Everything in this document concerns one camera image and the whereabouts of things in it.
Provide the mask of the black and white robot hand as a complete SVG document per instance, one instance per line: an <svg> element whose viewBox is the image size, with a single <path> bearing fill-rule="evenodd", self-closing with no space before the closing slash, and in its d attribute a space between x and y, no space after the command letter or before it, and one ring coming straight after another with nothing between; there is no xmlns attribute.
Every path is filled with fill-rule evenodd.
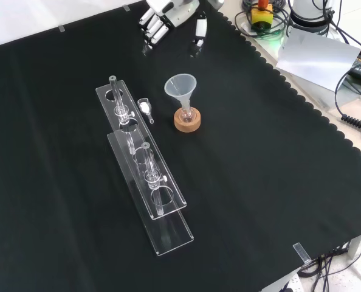
<svg viewBox="0 0 361 292"><path fill-rule="evenodd" d="M168 33L196 15L194 40L191 42L192 57L197 57L207 35L207 17L199 10L199 1L147 1L148 10L139 19L143 33L142 53L148 55Z"/></svg>

